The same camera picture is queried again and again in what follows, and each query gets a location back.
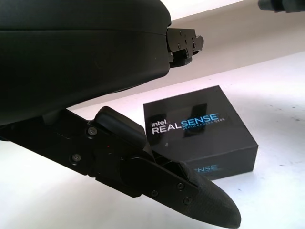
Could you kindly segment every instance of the intel realsense box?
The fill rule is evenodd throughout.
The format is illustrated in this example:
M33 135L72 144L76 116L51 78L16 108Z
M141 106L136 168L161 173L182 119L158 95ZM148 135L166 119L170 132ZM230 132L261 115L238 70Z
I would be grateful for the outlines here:
M219 86L144 104L152 150L209 179L254 168L258 145Z

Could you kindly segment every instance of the black mechanical arm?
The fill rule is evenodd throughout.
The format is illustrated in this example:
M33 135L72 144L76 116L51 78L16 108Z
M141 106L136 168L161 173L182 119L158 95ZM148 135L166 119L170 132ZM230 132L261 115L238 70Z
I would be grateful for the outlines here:
M193 219L237 228L231 198L153 152L143 127L109 107L93 120L66 109L189 64L203 38L170 25L159 0L2 0L0 140L133 198L143 194Z

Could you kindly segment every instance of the white backdrop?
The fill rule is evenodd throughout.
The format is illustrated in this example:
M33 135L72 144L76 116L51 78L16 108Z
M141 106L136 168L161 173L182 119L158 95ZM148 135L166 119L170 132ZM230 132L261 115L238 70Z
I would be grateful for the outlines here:
M254 172L215 181L243 229L303 229L305 52L75 110L104 106L144 125L142 104L220 85L260 145ZM147 197L132 199L12 143L0 142L0 229L213 229Z
M243 0L161 0L171 14L172 20L213 10Z

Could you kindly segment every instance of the black plastic cover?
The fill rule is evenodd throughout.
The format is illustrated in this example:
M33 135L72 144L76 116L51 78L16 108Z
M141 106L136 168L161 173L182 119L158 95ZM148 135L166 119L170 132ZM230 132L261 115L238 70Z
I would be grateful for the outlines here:
M1 0L0 30L127 30L166 34L159 0Z
M94 121L134 146L144 149L147 143L144 128L133 120L104 106Z

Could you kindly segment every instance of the screw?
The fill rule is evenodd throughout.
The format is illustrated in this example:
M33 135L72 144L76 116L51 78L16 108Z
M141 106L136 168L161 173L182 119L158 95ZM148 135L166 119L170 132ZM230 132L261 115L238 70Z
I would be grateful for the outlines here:
M179 183L178 185L177 185L177 189L178 190L183 190L184 189L184 184L182 184L182 183Z
M79 162L81 160L81 155L73 154L72 155L72 160L75 161L75 162Z
M190 197L186 197L186 198L184 198L184 200L183 200L183 203L184 203L185 205L190 205L191 202L192 202L192 198L190 198Z
M88 134L91 136L95 136L97 134L97 129L93 126L89 127Z
M158 193L156 190L154 190L154 191L151 192L151 196L152 196L153 198L156 198L158 195L159 195L159 193Z

